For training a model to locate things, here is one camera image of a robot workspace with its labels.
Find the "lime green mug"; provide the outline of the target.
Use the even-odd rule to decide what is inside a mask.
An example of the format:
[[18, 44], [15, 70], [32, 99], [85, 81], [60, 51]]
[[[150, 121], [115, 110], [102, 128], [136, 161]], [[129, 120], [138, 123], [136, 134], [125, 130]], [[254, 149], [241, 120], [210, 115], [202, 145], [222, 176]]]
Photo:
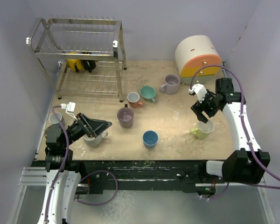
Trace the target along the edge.
[[214, 124], [211, 120], [208, 120], [207, 123], [198, 121], [196, 127], [190, 130], [190, 134], [196, 136], [198, 139], [205, 139], [213, 131], [214, 131]]

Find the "black mug white interior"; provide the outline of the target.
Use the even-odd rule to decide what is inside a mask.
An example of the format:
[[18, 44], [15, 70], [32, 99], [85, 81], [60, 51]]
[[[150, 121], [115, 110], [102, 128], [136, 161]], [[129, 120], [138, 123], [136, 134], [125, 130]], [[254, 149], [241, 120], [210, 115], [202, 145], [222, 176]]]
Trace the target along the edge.
[[94, 60], [81, 60], [83, 68], [91, 73], [96, 68], [96, 62]]

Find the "yellow mug black handle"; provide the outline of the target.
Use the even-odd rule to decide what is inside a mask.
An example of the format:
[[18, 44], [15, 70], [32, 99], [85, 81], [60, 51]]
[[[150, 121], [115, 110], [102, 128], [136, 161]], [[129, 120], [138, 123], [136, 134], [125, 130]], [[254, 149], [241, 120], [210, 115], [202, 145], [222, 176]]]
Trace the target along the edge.
[[68, 67], [74, 71], [74, 72], [79, 72], [83, 69], [83, 65], [80, 59], [67, 59], [67, 64]]

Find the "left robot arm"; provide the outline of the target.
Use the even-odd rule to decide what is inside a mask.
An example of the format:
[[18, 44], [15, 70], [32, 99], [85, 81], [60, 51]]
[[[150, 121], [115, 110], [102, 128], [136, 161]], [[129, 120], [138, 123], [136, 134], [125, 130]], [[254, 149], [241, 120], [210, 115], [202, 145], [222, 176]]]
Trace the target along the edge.
[[98, 137], [112, 123], [90, 119], [79, 113], [73, 124], [65, 127], [57, 113], [54, 112], [53, 115], [57, 123], [45, 131], [46, 191], [38, 223], [68, 224], [77, 185], [87, 177], [85, 165], [82, 162], [72, 162], [70, 144], [83, 136]]

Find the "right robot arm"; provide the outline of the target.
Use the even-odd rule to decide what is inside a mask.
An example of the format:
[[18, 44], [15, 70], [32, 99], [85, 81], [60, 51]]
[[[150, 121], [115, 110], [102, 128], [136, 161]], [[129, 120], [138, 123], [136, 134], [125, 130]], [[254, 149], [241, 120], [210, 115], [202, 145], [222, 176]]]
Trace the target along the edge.
[[223, 113], [229, 125], [234, 149], [224, 161], [207, 160], [205, 167], [198, 171], [199, 179], [210, 182], [218, 176], [225, 182], [258, 184], [265, 172], [260, 165], [267, 167], [270, 155], [263, 152], [255, 140], [246, 113], [245, 98], [241, 92], [234, 91], [232, 79], [217, 79], [215, 92], [202, 84], [195, 84], [189, 88], [189, 94], [197, 97], [191, 110], [204, 124], [218, 111]]

